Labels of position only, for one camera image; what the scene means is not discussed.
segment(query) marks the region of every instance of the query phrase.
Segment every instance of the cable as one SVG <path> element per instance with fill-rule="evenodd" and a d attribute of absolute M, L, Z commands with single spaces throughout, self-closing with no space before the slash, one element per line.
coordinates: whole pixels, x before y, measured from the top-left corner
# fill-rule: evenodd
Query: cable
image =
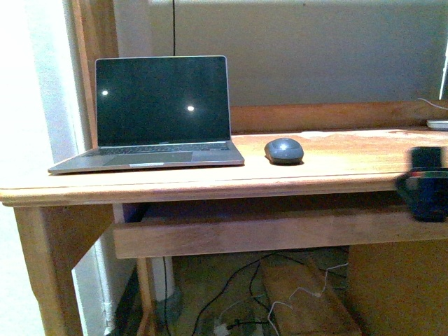
<path fill-rule="evenodd" d="M 245 265 L 245 266 L 240 267 L 239 269 L 237 269 L 237 270 L 230 276 L 230 278 L 226 281 L 226 283 L 225 283 L 223 289 L 221 289 L 221 291 L 217 294 L 217 296 L 215 296 L 213 299 L 211 299 L 211 300 L 209 301 L 209 303 L 207 303 L 207 304 L 204 306 L 204 308 L 201 309 L 201 311 L 200 311 L 199 314 L 197 315 L 196 322 L 195 322 L 195 326 L 193 327 L 193 332 L 192 332 L 191 336 L 194 336 L 194 335 L 196 334 L 197 324 L 199 323 L 199 319 L 201 318 L 201 315 L 207 310 L 207 308 L 210 307 L 210 305 L 211 305 L 213 302 L 215 302 L 215 301 L 216 301 L 222 294 L 224 294 L 224 292 L 225 292 L 225 290 L 227 289 L 227 287 L 229 286 L 230 282 L 233 280 L 233 278 L 236 277 L 236 275 L 237 275 L 238 273 L 240 273 L 242 270 L 245 270 L 247 267 L 250 267 L 250 266 L 252 266 L 252 265 L 258 263 L 259 261 L 261 261 L 261 260 L 263 260 L 263 259 L 266 259 L 266 258 L 268 258 L 268 257 L 270 257 L 270 256 L 273 256 L 274 254 L 275 254 L 275 252 L 270 253 L 270 254 L 267 254 L 267 255 L 264 255 L 263 257 L 261 257 L 261 258 L 255 260 L 255 261 L 253 261 L 253 262 L 250 262 L 249 264 L 247 264 L 247 265 Z"/>
<path fill-rule="evenodd" d="M 176 4 L 173 0 L 173 56 L 176 56 Z"/>
<path fill-rule="evenodd" d="M 259 295 L 256 295 L 256 296 L 251 296 L 251 297 L 246 297 L 246 298 L 244 298 L 244 299 L 241 299 L 241 300 L 238 300 L 238 301 L 236 301 L 236 302 L 233 302 L 229 307 L 227 307 L 227 308 L 225 308 L 222 312 L 221 312 L 221 314 L 219 314 L 219 321 L 221 322 L 222 320 L 223 320 L 223 315 L 224 315 L 224 313 L 225 312 L 228 312 L 231 308 L 233 308 L 234 306 L 236 306 L 236 305 L 239 305 L 240 303 L 242 303 L 242 302 L 244 302 L 244 301 L 247 301 L 247 300 L 249 300 L 249 299 L 252 299 L 252 298 L 261 298 L 262 296 L 265 296 L 266 294 L 259 294 Z"/>
<path fill-rule="evenodd" d="M 430 104 L 431 106 L 434 106 L 434 107 L 437 107 L 437 108 L 439 108 L 439 109 L 448 111 L 448 108 L 443 107 L 443 106 L 440 106 L 440 105 L 436 105 L 436 104 L 434 104 L 434 103 L 431 103 L 429 100 L 426 100 L 426 99 L 424 99 L 424 98 L 417 98 L 417 100 L 423 100 L 424 102 Z"/>
<path fill-rule="evenodd" d="M 274 310 L 274 306 L 275 306 L 275 304 L 277 304 L 277 303 L 278 303 L 279 305 L 287 306 L 289 309 L 292 309 L 293 306 L 291 306 L 291 305 L 289 305 L 289 304 L 287 304 L 287 303 L 284 303 L 284 302 L 276 301 L 276 302 L 274 302 L 274 303 L 272 304 L 271 309 L 269 310 L 269 314 L 267 315 L 267 321 L 268 321 L 269 323 L 271 323 L 271 326 L 273 327 L 273 329 L 274 329 L 275 333 L 277 334 L 277 336 L 280 336 L 279 331 L 277 330 L 277 327 L 275 326 L 274 322 L 272 322 L 272 320 L 271 320 L 272 311 Z"/>
<path fill-rule="evenodd" d="M 167 262 L 165 261 L 165 257 L 163 257 L 163 272 L 165 275 L 165 301 L 163 302 L 163 315 L 165 319 L 165 328 L 167 329 L 168 336 L 172 336 L 168 328 L 168 318 L 167 318 L 168 280 L 167 280 Z"/>
<path fill-rule="evenodd" d="M 253 273 L 251 282 L 249 283 L 249 293 L 251 294 L 251 297 L 253 298 L 253 300 L 255 302 L 257 302 L 261 307 L 265 308 L 266 311 L 268 312 L 269 307 L 266 304 L 259 301 L 258 298 L 253 294 L 253 291 L 252 291 L 253 280 L 255 280 L 255 278 L 257 277 L 257 273 L 258 273 L 258 270 L 260 269 L 260 266 L 261 266 L 261 262 L 258 262 L 257 268 L 256 268 L 255 272 Z"/>
<path fill-rule="evenodd" d="M 334 270 L 336 268 L 340 268 L 340 267 L 344 267 L 344 266 L 348 266 L 348 263 L 346 262 L 345 264 L 341 264 L 341 265 L 337 265 L 337 266 L 332 266 L 327 268 L 327 270 L 325 271 L 325 279 L 323 282 L 323 288 L 320 292 L 311 292 L 309 289 L 303 288 L 301 286 L 297 287 L 293 293 L 291 295 L 289 295 L 288 300 L 291 301 L 291 299 L 293 298 L 294 294 L 297 293 L 298 290 L 304 291 L 312 296 L 314 296 L 315 298 L 320 298 L 323 294 L 323 292 L 325 292 L 325 289 L 327 288 L 327 282 L 328 282 L 328 271 L 330 270 Z"/>
<path fill-rule="evenodd" d="M 282 257 L 282 258 L 285 258 L 285 259 L 292 260 L 292 261 L 294 261 L 294 262 L 297 263 L 297 264 L 306 265 L 304 262 L 302 262 L 302 261 L 300 261 L 300 260 L 297 260 L 297 259 L 294 259 L 294 258 L 292 258 L 292 257 L 288 257 L 287 255 L 283 255 L 283 254 L 278 254 L 278 253 L 277 253 L 276 256 L 279 256 L 279 257 Z M 319 268 L 319 269 L 320 269 L 321 271 L 327 271 L 326 268 Z M 333 275 L 337 275 L 338 277 L 341 277 L 341 278 L 344 278 L 344 279 L 347 278 L 345 275 L 342 275 L 342 274 L 339 274 L 339 273 L 336 273 L 336 272 L 328 271 L 328 273 L 331 273 L 331 274 L 333 274 Z"/>
<path fill-rule="evenodd" d="M 272 304 L 271 309 L 269 310 L 269 314 L 267 315 L 267 320 L 269 321 L 269 323 L 271 323 L 271 326 L 273 327 L 273 329 L 274 329 L 275 333 L 277 334 L 277 336 L 280 336 L 279 331 L 277 330 L 276 326 L 274 325 L 274 323 L 273 323 L 272 320 L 271 320 L 271 315 L 272 315 L 272 312 L 273 312 L 273 310 L 274 310 L 274 306 L 275 306 L 275 304 L 285 305 L 285 306 L 287 306 L 288 308 L 292 309 L 292 308 L 293 308 L 293 305 L 292 305 L 291 299 L 293 298 L 294 294 L 297 293 L 298 290 L 304 291 L 304 292 L 306 292 L 306 293 L 308 293 L 308 294 L 314 296 L 315 298 L 321 298 L 321 297 L 322 297 L 322 294 L 325 292 L 325 290 L 326 290 L 326 288 L 327 288 L 328 272 L 329 272 L 330 270 L 334 270 L 334 269 L 336 269 L 336 268 L 344 267 L 344 266 L 347 266 L 347 265 L 348 265 L 348 263 L 346 262 L 345 264 L 341 264 L 341 265 L 337 265 L 337 266 L 328 267 L 328 268 L 326 269 L 326 271 L 325 271 L 324 284 L 323 284 L 323 288 L 322 288 L 322 290 L 321 290 L 320 292 L 312 292 L 312 291 L 310 291 L 310 290 L 307 289 L 307 288 L 298 286 L 298 287 L 293 291 L 293 293 L 292 293 L 291 295 L 289 295 L 288 301 L 290 302 L 290 304 L 287 304 L 287 303 L 285 303 L 285 302 L 281 302 L 281 301 L 276 301 L 276 302 L 274 302 L 274 303 Z"/>
<path fill-rule="evenodd" d="M 233 329 L 233 328 L 235 328 L 235 327 L 239 327 L 239 326 L 242 326 L 242 325 L 244 325 L 244 324 L 268 324 L 268 323 L 269 323 L 268 321 L 265 321 L 265 322 L 262 322 L 262 321 L 238 322 L 238 323 L 229 325 L 229 326 L 227 327 L 227 330 L 231 330 L 231 329 Z"/>

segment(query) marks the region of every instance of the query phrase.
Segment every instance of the desk surface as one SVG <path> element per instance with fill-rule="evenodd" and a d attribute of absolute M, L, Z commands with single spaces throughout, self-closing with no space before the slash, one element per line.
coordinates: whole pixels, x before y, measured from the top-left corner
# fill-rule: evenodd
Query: desk surface
<path fill-rule="evenodd" d="M 302 144 L 304 164 L 280 167 L 265 158 L 265 144 L 284 136 Z M 41 171 L 20 181 L 2 181 L 0 201 L 32 207 L 393 190 L 394 178 L 409 168 L 409 149 L 446 146 L 448 133 L 381 129 L 239 135 L 233 140 L 246 159 L 243 167 L 66 176 Z"/>

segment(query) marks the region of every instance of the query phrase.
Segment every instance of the white cable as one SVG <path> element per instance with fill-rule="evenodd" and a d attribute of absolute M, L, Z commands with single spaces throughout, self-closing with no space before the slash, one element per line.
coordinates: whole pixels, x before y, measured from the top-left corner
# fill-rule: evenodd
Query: white cable
<path fill-rule="evenodd" d="M 239 303 L 242 303 L 242 302 L 244 302 L 244 301 L 247 301 L 247 300 L 249 300 L 249 299 L 253 299 L 253 298 L 261 298 L 261 297 L 263 297 L 263 296 L 265 296 L 266 294 L 259 294 L 259 295 L 256 295 L 256 296 L 249 296 L 249 297 L 246 297 L 245 299 L 242 299 L 242 300 L 238 300 L 238 301 L 236 301 L 236 302 L 233 302 L 229 307 L 227 307 L 226 309 L 224 309 L 223 310 L 223 312 L 219 315 L 219 321 L 221 322 L 222 321 L 222 318 L 223 318 L 223 315 L 224 315 L 224 313 L 225 312 L 227 312 L 229 309 L 231 309 L 231 308 L 233 308 L 234 306 L 236 306 L 236 305 L 238 305 Z"/>
<path fill-rule="evenodd" d="M 440 105 L 436 105 L 436 104 L 434 104 L 434 103 L 431 103 L 429 100 L 426 100 L 426 99 L 424 99 L 424 98 L 417 98 L 417 99 L 418 99 L 418 100 L 423 100 L 424 102 L 430 104 L 431 106 L 434 106 L 434 107 L 437 107 L 437 108 L 439 108 L 439 109 L 447 110 L 447 111 L 448 111 L 448 108 L 443 107 L 443 106 L 440 106 Z"/>
<path fill-rule="evenodd" d="M 293 306 L 291 306 L 291 305 L 289 305 L 287 303 L 284 303 L 284 302 L 276 301 L 276 302 L 274 302 L 272 304 L 271 310 L 269 310 L 269 314 L 267 315 L 267 320 L 269 321 L 269 323 L 271 323 L 271 326 L 273 327 L 273 329 L 274 329 L 275 333 L 277 334 L 277 336 L 280 336 L 279 331 L 277 330 L 274 322 L 271 321 L 271 314 L 272 314 L 272 311 L 274 310 L 274 306 L 275 306 L 276 303 L 278 303 L 279 305 L 287 306 L 289 309 L 292 309 Z"/>
<path fill-rule="evenodd" d="M 280 336 L 279 331 L 275 327 L 274 323 L 271 321 L 271 314 L 272 314 L 272 312 L 274 310 L 275 304 L 278 303 L 279 305 L 285 305 L 285 306 L 289 307 L 290 309 L 292 309 L 293 308 L 293 304 L 291 302 L 291 299 L 293 298 L 294 294 L 297 293 L 297 291 L 304 291 L 304 292 L 314 296 L 315 298 L 320 298 L 322 296 L 322 294 L 325 292 L 326 288 L 327 288 L 328 271 L 335 270 L 337 268 L 345 267 L 345 266 L 348 266 L 348 265 L 349 264 L 346 262 L 345 264 L 341 264 L 341 265 L 332 266 L 332 267 L 327 268 L 325 270 L 325 279 L 324 279 L 324 282 L 323 282 L 323 288 L 322 288 L 322 290 L 320 292 L 311 292 L 309 289 L 306 289 L 304 287 L 299 286 L 299 287 L 297 287 L 293 291 L 293 293 L 291 295 L 289 295 L 288 301 L 290 302 L 290 304 L 287 304 L 287 303 L 284 303 L 284 302 L 281 302 L 281 301 L 274 302 L 272 304 L 272 306 L 271 306 L 271 309 L 269 310 L 269 314 L 267 315 L 267 320 L 269 321 L 269 323 L 271 323 L 271 326 L 273 327 L 273 329 L 274 329 L 275 333 L 277 334 L 277 336 Z"/>
<path fill-rule="evenodd" d="M 297 287 L 297 288 L 293 291 L 293 293 L 289 296 L 288 301 L 289 301 L 289 302 L 291 301 L 291 299 L 293 298 L 294 294 L 297 293 L 297 291 L 304 291 L 304 292 L 306 292 L 306 293 L 308 293 L 308 294 L 314 296 L 315 298 L 320 298 L 320 297 L 322 296 L 322 294 L 325 292 L 326 288 L 327 288 L 328 271 L 330 271 L 330 270 L 334 270 L 334 269 L 336 269 L 336 268 L 344 267 L 344 266 L 348 266 L 348 263 L 341 264 L 341 265 L 337 265 L 337 266 L 332 266 L 332 267 L 329 267 L 329 268 L 327 268 L 327 269 L 325 270 L 325 279 L 324 279 L 324 282 L 323 282 L 323 288 L 322 288 L 322 290 L 321 290 L 320 292 L 311 292 L 309 289 L 306 289 L 306 288 L 303 288 L 303 287 L 299 286 L 299 287 Z"/>

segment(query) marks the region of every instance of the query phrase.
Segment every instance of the floor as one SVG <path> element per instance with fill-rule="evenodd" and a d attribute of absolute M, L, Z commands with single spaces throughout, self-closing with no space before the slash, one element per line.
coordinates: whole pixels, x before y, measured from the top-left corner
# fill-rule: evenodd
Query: floor
<path fill-rule="evenodd" d="M 266 307 L 270 307 L 263 286 L 261 269 L 257 271 L 258 262 L 256 262 L 259 258 L 270 253 L 231 253 L 174 258 L 174 271 L 178 281 L 176 285 L 182 291 L 183 310 L 178 321 L 169 325 L 170 334 L 172 336 L 186 336 L 192 335 L 193 330 L 195 330 L 195 335 L 213 335 L 216 319 L 228 326 L 234 326 L 241 322 L 267 322 L 267 310 L 251 298 L 249 286 L 252 282 L 252 294 L 258 296 L 257 299 Z M 264 262 L 269 265 L 283 265 L 297 261 L 306 262 L 309 258 L 312 258 L 319 268 L 326 269 L 346 263 L 348 248 L 281 251 L 267 257 Z M 344 292 L 347 287 L 347 268 L 342 267 L 334 272 L 337 274 L 329 274 L 329 282 L 335 292 L 344 300 Z M 226 281 L 233 274 L 235 274 L 234 277 L 222 295 L 203 310 L 222 291 Z M 254 333 L 256 328 L 254 324 L 243 324 L 235 326 L 230 334 L 276 335 L 269 324 L 260 326 L 263 333 Z M 160 335 L 168 336 L 166 328 L 160 330 Z"/>

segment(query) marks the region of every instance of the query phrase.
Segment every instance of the black object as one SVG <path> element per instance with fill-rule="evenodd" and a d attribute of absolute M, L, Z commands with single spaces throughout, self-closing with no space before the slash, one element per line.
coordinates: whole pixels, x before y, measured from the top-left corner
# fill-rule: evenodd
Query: black object
<path fill-rule="evenodd" d="M 395 182 L 398 194 L 418 221 L 445 221 L 448 216 L 448 168 L 442 167 L 442 149 L 413 148 L 411 161 L 412 168 Z"/>
<path fill-rule="evenodd" d="M 291 138 L 279 138 L 268 142 L 265 153 L 273 165 L 300 165 L 304 155 L 300 143 Z"/>

